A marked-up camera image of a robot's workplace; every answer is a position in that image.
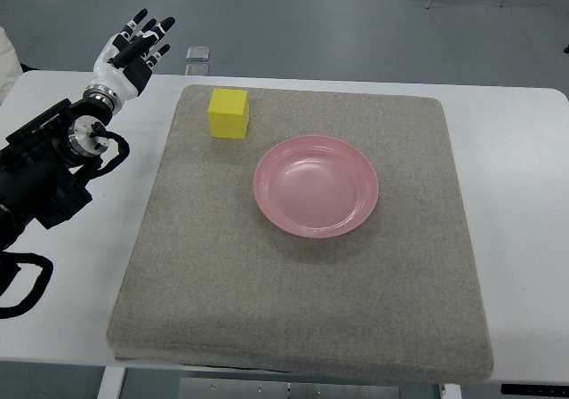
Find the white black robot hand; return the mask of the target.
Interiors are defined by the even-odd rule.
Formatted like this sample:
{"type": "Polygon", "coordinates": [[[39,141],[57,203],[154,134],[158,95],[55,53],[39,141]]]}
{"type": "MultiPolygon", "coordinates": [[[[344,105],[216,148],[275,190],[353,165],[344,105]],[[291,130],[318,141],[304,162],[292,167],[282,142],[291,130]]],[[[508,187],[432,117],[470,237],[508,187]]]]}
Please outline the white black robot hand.
{"type": "Polygon", "coordinates": [[[160,45],[174,26],[175,18],[146,20],[142,9],[123,28],[109,38],[93,66],[91,86],[112,91],[120,103],[142,94],[158,62],[170,51],[169,44],[160,45]]]}

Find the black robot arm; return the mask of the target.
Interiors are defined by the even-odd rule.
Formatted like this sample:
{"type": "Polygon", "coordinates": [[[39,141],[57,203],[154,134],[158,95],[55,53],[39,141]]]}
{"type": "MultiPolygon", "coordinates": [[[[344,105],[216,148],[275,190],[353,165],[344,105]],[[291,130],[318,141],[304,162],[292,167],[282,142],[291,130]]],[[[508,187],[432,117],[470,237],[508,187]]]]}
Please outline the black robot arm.
{"type": "Polygon", "coordinates": [[[107,129],[122,103],[103,85],[79,101],[64,99],[10,134],[1,150],[1,249],[28,223],[46,229],[71,219],[92,196],[86,185],[112,172],[130,154],[127,141],[107,129]]]}

